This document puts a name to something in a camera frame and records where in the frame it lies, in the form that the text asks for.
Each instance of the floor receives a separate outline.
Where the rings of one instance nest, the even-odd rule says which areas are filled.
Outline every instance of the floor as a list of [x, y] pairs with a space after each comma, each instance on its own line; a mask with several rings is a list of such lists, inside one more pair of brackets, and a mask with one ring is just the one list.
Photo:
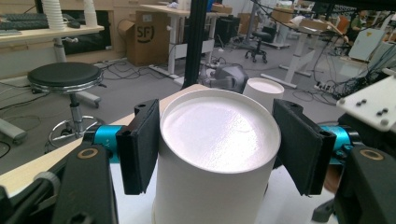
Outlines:
[[[233, 45], [228, 45], [223, 52], [215, 49], [213, 59], [218, 59], [220, 63], [240, 64], [245, 69], [249, 77], [259, 77], [261, 73], [284, 78], [286, 70], [278, 68], [280, 64], [290, 64], [296, 39], [288, 39], [290, 48], [273, 49], [263, 46], [267, 51], [267, 61], [265, 64], [261, 60], [253, 63], [251, 59], [245, 59], [245, 49], [235, 49]], [[324, 47], [324, 42], [318, 43], [317, 56], [323, 52], [321, 60], [328, 60], [328, 51]], [[177, 61], [176, 74], [184, 74], [185, 60]], [[315, 62], [308, 65], [308, 70], [312, 70]], [[160, 74], [147, 68], [136, 68], [124, 60], [111, 63], [102, 63], [99, 66], [108, 66], [105, 70], [106, 88], [96, 87], [89, 92], [102, 98], [100, 107], [95, 108], [90, 102], [81, 102], [81, 110], [84, 115], [91, 115], [111, 123], [128, 114], [133, 113], [134, 106], [154, 98], [162, 99], [167, 95], [180, 90], [171, 78], [163, 77]], [[343, 112], [332, 105], [334, 99], [330, 97], [313, 96], [307, 91], [314, 91], [313, 86], [316, 80], [331, 79], [334, 76], [330, 71], [317, 71], [314, 77], [295, 76], [292, 81], [298, 85], [297, 90], [286, 88], [284, 99], [292, 101], [304, 107], [304, 113], [314, 122], [335, 121]], [[31, 161], [43, 155], [47, 148], [47, 137], [50, 130], [61, 120], [70, 118], [69, 99], [66, 95], [32, 94], [28, 88], [10, 88], [0, 85], [0, 119], [20, 127], [28, 132], [27, 139], [21, 144], [15, 145], [7, 136], [0, 134], [0, 141], [10, 145], [10, 151], [5, 154], [6, 147], [0, 145], [0, 175], [12, 170], [21, 164]]]

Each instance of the white desk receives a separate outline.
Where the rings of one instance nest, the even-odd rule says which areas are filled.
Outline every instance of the white desk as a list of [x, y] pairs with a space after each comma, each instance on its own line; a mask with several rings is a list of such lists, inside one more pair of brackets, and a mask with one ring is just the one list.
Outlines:
[[[167, 105], [178, 96], [186, 92], [202, 89], [206, 89], [206, 87], [193, 85], [166, 97], [160, 101], [160, 111], [164, 111]], [[131, 114], [113, 124], [126, 125], [133, 118], [134, 114]], [[6, 174], [0, 175], [0, 185], [5, 186], [8, 192], [15, 192], [22, 189], [32, 182], [36, 174], [47, 171], [73, 148], [77, 147], [80, 142], [81, 139], [78, 139]], [[151, 224], [151, 208], [155, 197], [157, 170], [154, 171], [150, 180], [147, 194], [139, 196], [123, 194], [120, 166], [118, 164], [111, 165], [111, 173], [116, 191], [120, 223]], [[313, 196], [312, 198], [300, 196], [289, 174], [283, 167], [271, 173], [268, 183], [268, 190], [262, 200], [256, 224], [313, 223], [310, 221], [312, 211], [333, 197], [332, 194], [325, 190], [322, 195]], [[328, 223], [335, 224], [337, 221], [334, 217], [331, 217]]]
[[[168, 70], [165, 71], [160, 67], [155, 67], [155, 66], [151, 66], [150, 68], [166, 76], [169, 76], [175, 79], [175, 82], [182, 84], [184, 78], [175, 75], [175, 60], [187, 56], [187, 44], [177, 43], [177, 31], [183, 31], [183, 25], [184, 25], [184, 22], [178, 23], [178, 20], [189, 17], [190, 12], [186, 10], [169, 8], [167, 6], [141, 5], [141, 7], [148, 8], [154, 11], [164, 12], [168, 14], [168, 16], [171, 18], [170, 27], [172, 27], [172, 30], [170, 31], [170, 39], [169, 39]], [[227, 16], [227, 14], [207, 12], [206, 16], [210, 18], [209, 39], [204, 41], [202, 45], [202, 53], [208, 53], [206, 55], [206, 62], [210, 63], [210, 59], [212, 58], [212, 50], [215, 45], [214, 37], [215, 37], [215, 28], [216, 28], [216, 18], [220, 16]]]
[[[311, 77], [311, 74], [307, 73], [305, 68], [306, 68], [307, 64], [310, 63], [312, 61], [312, 59], [314, 58], [315, 45], [317, 44], [318, 35], [321, 33], [321, 31], [309, 29], [309, 28], [306, 28], [303, 26], [299, 27], [299, 31], [301, 31], [301, 35], [300, 35], [300, 38], [298, 41], [297, 48], [294, 51], [293, 57], [291, 59], [290, 66], [285, 66], [282, 64], [279, 65], [280, 68], [288, 70], [285, 80], [281, 80], [279, 78], [271, 77], [271, 76], [268, 76], [265, 74], [261, 74], [262, 77], [272, 79], [275, 82], [290, 86], [292, 88], [297, 87], [297, 85], [294, 85], [291, 83], [294, 73], [298, 73], [298, 74], [306, 76], [306, 77]], [[308, 34], [313, 35], [312, 39], [311, 39], [311, 45], [309, 47], [310, 51], [306, 54], [303, 54], [303, 48], [304, 48], [305, 40], [308, 37]]]

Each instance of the rolling stool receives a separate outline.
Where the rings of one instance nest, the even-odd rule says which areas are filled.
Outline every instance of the rolling stool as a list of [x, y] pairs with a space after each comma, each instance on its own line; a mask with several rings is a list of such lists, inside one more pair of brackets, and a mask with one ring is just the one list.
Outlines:
[[[34, 69], [27, 77], [32, 91], [69, 94], [70, 96], [72, 118], [57, 124], [49, 133], [49, 143], [52, 146], [58, 147], [55, 141], [73, 135], [80, 138], [91, 126], [97, 123], [103, 124], [102, 120], [95, 117], [82, 116], [76, 97], [78, 91], [101, 85], [103, 75], [98, 67], [87, 63], [51, 63]], [[93, 124], [84, 129], [84, 119], [93, 120]], [[62, 129], [61, 136], [53, 138], [54, 132], [63, 125], [65, 128]]]
[[253, 32], [252, 35], [259, 38], [257, 48], [249, 50], [245, 54], [245, 58], [248, 59], [248, 54], [250, 53], [251, 57], [253, 58], [253, 62], [255, 63], [255, 62], [257, 62], [256, 55], [262, 55], [262, 61], [264, 63], [268, 63], [267, 62], [267, 52], [265, 52], [264, 50], [260, 50], [260, 47], [262, 46], [262, 41], [271, 42], [274, 39], [274, 37], [271, 36], [270, 34], [265, 33], [265, 32]]

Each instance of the white table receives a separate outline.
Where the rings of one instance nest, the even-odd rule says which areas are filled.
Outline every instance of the white table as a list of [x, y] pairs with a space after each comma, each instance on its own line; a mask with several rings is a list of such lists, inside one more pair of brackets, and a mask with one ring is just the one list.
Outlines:
[[[184, 20], [178, 22], [180, 19], [185, 19], [190, 16], [190, 12], [187, 10], [179, 10], [175, 8], [169, 8], [167, 6], [151, 6], [151, 5], [141, 5], [141, 7], [164, 12], [171, 18], [170, 27], [170, 39], [169, 39], [169, 59], [168, 59], [168, 70], [164, 70], [157, 66], [151, 66], [150, 68], [160, 72], [166, 76], [169, 76], [175, 80], [176, 83], [182, 84], [184, 78], [179, 77], [175, 74], [175, 61], [179, 58], [184, 58], [187, 56], [187, 44], [177, 43], [177, 31], [182, 32], [184, 26]], [[210, 29], [209, 29], [209, 39], [203, 42], [202, 53], [208, 53], [206, 55], [206, 62], [210, 63], [212, 58], [212, 51], [215, 45], [215, 28], [216, 28], [216, 18], [220, 16], [227, 16], [225, 13], [207, 12], [206, 16], [210, 19]]]

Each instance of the black pole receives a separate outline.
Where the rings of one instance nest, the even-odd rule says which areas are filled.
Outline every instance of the black pole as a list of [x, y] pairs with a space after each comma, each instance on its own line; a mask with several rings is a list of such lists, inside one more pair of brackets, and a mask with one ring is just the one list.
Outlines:
[[326, 18], [324, 19], [325, 21], [329, 20], [329, 17], [332, 15], [332, 11], [334, 10], [335, 4], [329, 4], [326, 10]]
[[41, 2], [41, 0], [35, 0], [35, 9], [37, 13], [44, 13], [43, 3]]
[[197, 83], [201, 62], [202, 42], [204, 41], [207, 1], [208, 0], [191, 0], [186, 69], [184, 73], [184, 83], [181, 89], [185, 89]]

